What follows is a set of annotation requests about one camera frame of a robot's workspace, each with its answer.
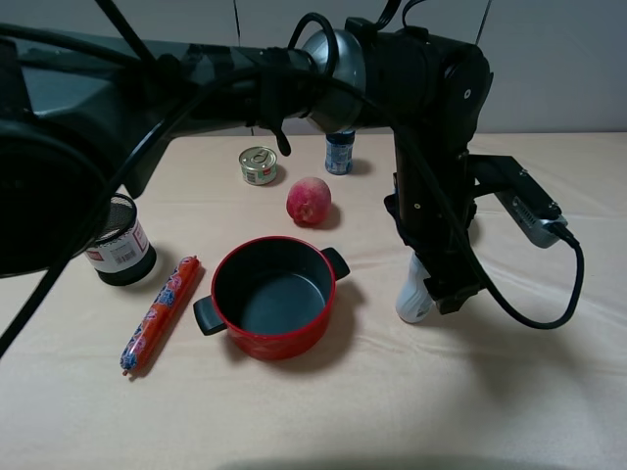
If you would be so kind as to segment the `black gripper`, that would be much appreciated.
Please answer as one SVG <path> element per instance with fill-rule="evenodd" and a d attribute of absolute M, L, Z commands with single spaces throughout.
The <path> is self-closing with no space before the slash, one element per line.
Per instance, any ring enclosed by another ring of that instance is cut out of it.
<path fill-rule="evenodd" d="M 429 149 L 424 154 L 463 228 L 468 227 L 476 210 L 470 197 L 474 180 L 467 166 L 468 155 L 466 148 L 453 153 Z M 395 192 L 384 200 L 386 209 L 395 219 L 403 242 L 433 274 L 424 280 L 424 285 L 438 311 L 457 312 L 483 289 L 483 284 L 459 247 L 451 224 L 416 168 L 410 151 L 397 146 L 395 158 Z"/>

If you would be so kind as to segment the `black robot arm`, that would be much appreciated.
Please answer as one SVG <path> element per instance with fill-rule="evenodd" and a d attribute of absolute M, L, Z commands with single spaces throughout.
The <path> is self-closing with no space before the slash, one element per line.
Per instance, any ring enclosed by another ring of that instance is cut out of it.
<path fill-rule="evenodd" d="M 119 187 L 140 196 L 169 143 L 239 126 L 271 131 L 306 118 L 320 131 L 390 127 L 395 218 L 444 313 L 490 279 L 465 239 L 474 181 L 467 146 L 492 83 L 470 43 L 406 26 L 384 32 L 319 15 L 326 52 L 290 41 L 255 49 L 141 41 L 127 23 L 112 47 L 13 24 L 1 28 L 1 273 L 42 272 L 32 316 L 103 224 Z"/>

